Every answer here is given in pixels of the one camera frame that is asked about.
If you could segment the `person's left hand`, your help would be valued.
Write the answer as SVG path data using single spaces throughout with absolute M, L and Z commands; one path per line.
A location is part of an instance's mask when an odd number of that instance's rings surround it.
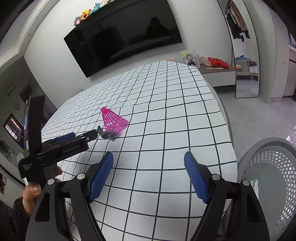
M 56 179 L 57 176 L 63 173 L 62 169 L 55 165 L 52 169 L 53 173 L 48 177 L 49 179 Z M 31 216 L 35 209 L 35 199 L 41 195 L 42 188 L 39 184 L 29 184 L 23 191 L 23 207 L 28 216 Z

